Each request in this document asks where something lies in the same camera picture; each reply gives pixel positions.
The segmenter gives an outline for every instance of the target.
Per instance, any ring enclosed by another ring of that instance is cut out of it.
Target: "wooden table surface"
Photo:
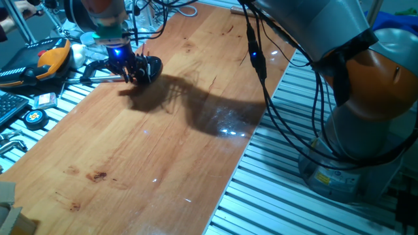
[[[147,43],[155,83],[101,84],[0,176],[37,234],[203,232],[265,104],[245,18],[195,6]],[[265,37],[263,50],[272,93],[287,61]]]

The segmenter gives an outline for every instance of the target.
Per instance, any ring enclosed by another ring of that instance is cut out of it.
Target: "cardboard box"
[[[0,235],[32,235],[36,224],[13,208],[15,183],[0,182]]]

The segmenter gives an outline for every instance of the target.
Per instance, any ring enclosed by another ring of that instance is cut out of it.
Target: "keyboard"
[[[22,110],[28,102],[25,98],[0,91],[0,125]]]

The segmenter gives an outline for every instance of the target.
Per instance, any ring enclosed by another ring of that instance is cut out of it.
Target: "yellow label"
[[[322,174],[320,172],[318,172],[316,174],[315,178],[317,180],[321,181],[322,183],[326,184],[326,185],[328,185],[329,184],[329,181],[330,181],[330,178],[329,177],[327,177],[326,175],[324,175],[324,174]]]

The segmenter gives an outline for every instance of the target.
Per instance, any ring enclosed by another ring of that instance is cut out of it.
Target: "wooden board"
[[[37,234],[204,230],[265,105],[245,18],[195,6],[147,43],[165,65],[155,83],[101,84],[0,176]],[[263,50],[272,93],[287,61],[264,37]]]

